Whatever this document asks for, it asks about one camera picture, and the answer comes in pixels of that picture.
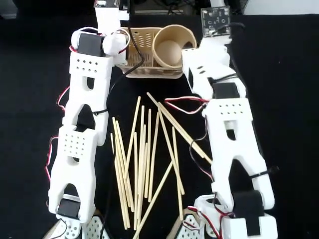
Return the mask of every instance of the black surface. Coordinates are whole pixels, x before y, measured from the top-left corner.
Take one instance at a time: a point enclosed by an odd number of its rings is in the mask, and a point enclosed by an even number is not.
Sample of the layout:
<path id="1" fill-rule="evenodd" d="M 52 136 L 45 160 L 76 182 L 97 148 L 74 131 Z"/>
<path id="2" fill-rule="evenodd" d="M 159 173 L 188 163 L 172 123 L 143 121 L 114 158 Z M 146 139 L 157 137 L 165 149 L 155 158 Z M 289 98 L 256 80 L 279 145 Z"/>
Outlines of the black surface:
<path id="1" fill-rule="evenodd" d="M 278 165 L 281 169 L 278 175 L 270 175 L 276 205 L 269 213 L 277 218 L 280 238 L 314 238 L 318 231 L 319 189 L 316 167 L 319 17 L 237 16 L 233 21 L 246 24 L 245 33 L 236 35 L 232 48 L 249 91 L 256 133 L 267 165 Z M 199 17 L 139 16 L 132 21 L 133 26 L 139 27 L 171 23 L 183 24 L 193 30 L 197 40 L 201 38 Z M 57 134 L 63 117 L 55 102 L 69 84 L 71 34 L 88 25 L 96 26 L 94 17 L 0 22 L 1 238 L 38 239 L 56 222 L 45 206 L 49 184 L 43 168 L 49 138 Z M 114 69 L 112 79 L 119 72 Z M 119 83 L 110 105 L 111 115 L 120 122 L 125 145 L 129 141 L 137 96 L 143 97 L 146 109 L 152 107 L 155 118 L 155 108 L 146 96 L 147 91 L 159 101 L 189 94 L 184 77 L 179 80 L 129 79 Z M 203 135 L 204 121 L 199 114 L 171 113 L 191 136 Z M 170 161 L 163 133 L 161 130 L 159 133 L 155 187 Z M 191 161 L 187 143 L 180 135 L 177 140 L 186 191 L 183 206 L 186 207 L 193 204 L 196 197 L 211 193 L 211 187 L 207 177 Z M 207 141 L 200 145 L 209 152 Z M 105 145 L 98 148 L 95 163 L 95 203 L 102 213 L 110 160 L 108 136 Z M 241 172 L 231 172 L 232 189 L 245 188 L 244 176 L 247 175 Z M 176 181 L 170 174 L 140 238 L 164 238 L 177 215 Z M 117 193 L 112 196 L 108 225 L 115 238 L 131 238 L 133 234 L 123 230 Z"/>
<path id="2" fill-rule="evenodd" d="M 215 99 L 239 98 L 239 93 L 235 83 L 215 83 L 212 84 Z"/>

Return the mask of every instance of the wicker basket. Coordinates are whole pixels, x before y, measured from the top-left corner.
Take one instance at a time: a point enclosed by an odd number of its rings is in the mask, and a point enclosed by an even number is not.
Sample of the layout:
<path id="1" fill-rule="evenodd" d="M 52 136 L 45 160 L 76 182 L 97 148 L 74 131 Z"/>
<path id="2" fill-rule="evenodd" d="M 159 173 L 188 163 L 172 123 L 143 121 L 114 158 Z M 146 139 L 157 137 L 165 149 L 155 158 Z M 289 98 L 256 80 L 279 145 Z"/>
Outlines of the wicker basket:
<path id="1" fill-rule="evenodd" d="M 134 40 L 143 54 L 145 61 L 141 67 L 128 74 L 127 77 L 178 79 L 182 76 L 181 68 L 164 68 L 160 66 L 153 57 L 153 39 L 160 30 L 160 27 L 132 28 Z M 127 65 L 117 65 L 121 68 L 123 73 L 127 72 L 141 61 L 141 58 L 132 42 L 130 42 L 128 53 Z"/>

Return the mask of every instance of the ventilation hole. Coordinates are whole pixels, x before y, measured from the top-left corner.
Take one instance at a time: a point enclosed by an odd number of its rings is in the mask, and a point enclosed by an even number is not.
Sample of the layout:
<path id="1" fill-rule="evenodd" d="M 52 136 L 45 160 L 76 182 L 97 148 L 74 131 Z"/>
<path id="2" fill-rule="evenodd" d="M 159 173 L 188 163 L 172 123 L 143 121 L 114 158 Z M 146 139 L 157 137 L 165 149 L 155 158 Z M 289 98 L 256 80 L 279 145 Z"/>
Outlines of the ventilation hole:
<path id="1" fill-rule="evenodd" d="M 90 90 L 92 90 L 94 88 L 94 78 L 88 77 L 86 80 L 86 85 Z"/>

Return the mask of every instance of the white plastic part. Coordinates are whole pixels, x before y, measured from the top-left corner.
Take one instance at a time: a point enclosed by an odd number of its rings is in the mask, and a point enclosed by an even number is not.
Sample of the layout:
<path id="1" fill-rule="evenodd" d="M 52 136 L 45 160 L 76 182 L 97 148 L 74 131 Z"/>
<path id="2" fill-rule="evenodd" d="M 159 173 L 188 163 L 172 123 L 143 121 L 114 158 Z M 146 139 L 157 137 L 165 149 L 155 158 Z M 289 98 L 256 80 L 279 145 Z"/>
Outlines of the white plastic part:
<path id="1" fill-rule="evenodd" d="M 66 218 L 66 217 L 63 217 L 61 215 L 57 215 L 57 219 L 61 219 L 67 224 L 67 227 L 66 227 L 66 225 L 62 222 L 62 224 L 63 224 L 63 226 L 62 226 L 63 231 L 62 232 L 65 231 L 64 236 L 67 239 L 78 238 L 78 236 L 81 233 L 81 224 L 78 220 Z"/>
<path id="2" fill-rule="evenodd" d="M 195 200 L 194 207 L 198 208 L 202 213 L 206 214 L 208 218 L 211 220 L 213 225 L 219 230 L 219 216 L 220 214 L 214 208 L 214 205 L 209 201 L 212 201 L 215 198 L 215 195 L 203 195 L 198 197 Z M 210 237 L 216 237 L 213 229 L 207 223 L 205 219 L 202 219 L 205 223 L 206 232 Z"/>
<path id="3" fill-rule="evenodd" d="M 121 27 L 120 20 L 129 20 L 126 11 L 119 11 L 116 7 L 96 7 L 95 14 L 100 33 L 109 35 Z"/>
<path id="4" fill-rule="evenodd" d="M 117 56 L 125 45 L 125 35 L 117 33 L 106 36 L 102 43 L 104 53 L 110 56 Z"/>
<path id="5" fill-rule="evenodd" d="M 268 214 L 259 217 L 260 235 L 248 237 L 246 220 L 244 218 L 222 220 L 222 231 L 224 239 L 276 239 L 278 238 L 276 219 Z"/>
<path id="6" fill-rule="evenodd" d="M 225 0 L 210 0 L 211 7 L 225 6 Z"/>
<path id="7" fill-rule="evenodd" d="M 187 215 L 184 221 L 193 225 L 195 228 L 199 227 L 199 224 L 193 215 Z M 191 231 L 190 229 L 184 227 L 183 225 L 181 225 L 180 230 L 177 233 L 175 238 L 176 239 L 201 239 L 199 237 L 198 231 Z"/>
<path id="8" fill-rule="evenodd" d="M 94 161 L 98 137 L 95 130 L 76 132 L 75 128 L 74 125 L 64 125 L 59 130 L 57 156 L 51 171 L 49 211 L 57 213 L 64 189 L 73 184 L 81 202 L 79 220 L 87 223 L 95 211 Z"/>
<path id="9" fill-rule="evenodd" d="M 78 221 L 58 216 L 59 219 L 62 219 L 67 224 L 67 230 L 65 230 L 65 223 L 62 221 L 58 222 L 54 232 L 49 238 L 59 237 L 59 239 L 76 239 L 81 233 L 81 239 L 100 239 L 100 233 L 102 228 L 101 219 L 98 216 L 94 216 L 88 224 L 80 224 Z M 102 239 L 110 239 L 106 230 L 103 230 Z"/>
<path id="10" fill-rule="evenodd" d="M 211 171 L 215 182 L 213 192 L 228 212 L 234 207 L 228 181 L 233 159 L 239 160 L 249 176 L 267 171 L 265 160 L 261 156 L 252 125 L 249 102 L 245 98 L 213 99 L 203 115 L 208 121 L 208 135 L 213 162 Z M 227 136 L 227 129 L 234 130 L 236 140 Z M 264 209 L 273 208 L 274 193 L 268 174 L 252 179 L 253 187 L 261 193 Z"/>
<path id="11" fill-rule="evenodd" d="M 79 113 L 87 104 L 93 112 L 106 108 L 109 92 L 113 57 L 95 57 L 79 53 L 71 53 L 70 60 L 70 93 L 65 106 L 64 125 L 77 125 Z M 94 88 L 87 86 L 87 77 L 94 78 Z M 95 130 L 98 135 L 98 146 L 104 144 L 109 113 L 94 116 Z"/>
<path id="12" fill-rule="evenodd" d="M 102 224 L 101 219 L 94 216 L 88 225 L 82 226 L 82 239 L 100 239 Z M 105 230 L 102 239 L 110 239 Z"/>

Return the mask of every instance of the wooden chopstick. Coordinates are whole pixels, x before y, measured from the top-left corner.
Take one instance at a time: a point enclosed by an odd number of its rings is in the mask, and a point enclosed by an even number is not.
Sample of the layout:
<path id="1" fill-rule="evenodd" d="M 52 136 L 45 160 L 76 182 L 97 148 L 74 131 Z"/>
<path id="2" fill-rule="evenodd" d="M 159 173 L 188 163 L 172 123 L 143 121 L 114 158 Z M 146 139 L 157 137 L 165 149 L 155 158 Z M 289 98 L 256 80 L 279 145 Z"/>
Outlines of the wooden chopstick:
<path id="1" fill-rule="evenodd" d="M 173 135 L 173 147 L 174 147 L 174 156 L 176 160 L 177 169 L 179 172 L 179 163 L 178 163 L 178 152 L 177 152 L 177 143 L 176 143 L 176 133 L 174 126 L 172 127 L 172 135 Z M 179 188 L 179 184 L 177 183 L 177 198 L 178 198 L 178 211 L 179 211 L 179 219 L 183 221 L 183 203 L 181 199 L 181 192 Z"/>
<path id="2" fill-rule="evenodd" d="M 130 159 L 131 159 L 131 153 L 132 153 L 132 147 L 133 147 L 134 132 L 135 132 L 135 128 L 136 128 L 136 121 L 138 119 L 138 112 L 139 112 L 140 103 L 141 103 L 141 97 L 139 96 L 138 97 L 138 101 L 136 103 L 136 107 L 135 107 L 135 113 L 134 113 L 133 125 L 132 125 L 132 130 L 131 130 L 129 149 L 128 149 L 128 154 L 127 154 L 126 162 L 125 162 L 125 174 L 124 174 L 124 178 L 125 179 L 127 178 L 128 171 L 129 171 L 129 165 L 130 165 Z"/>
<path id="3" fill-rule="evenodd" d="M 156 123 L 155 123 L 154 140 L 153 140 L 153 148 L 152 148 L 152 159 L 151 159 L 150 189 L 149 189 L 149 200 L 148 200 L 149 203 L 152 200 L 152 193 L 153 193 L 155 152 L 156 152 L 156 144 L 157 144 L 157 141 L 158 141 L 159 123 L 160 123 L 160 116 L 159 116 L 159 113 L 157 113 L 157 115 L 156 115 Z"/>

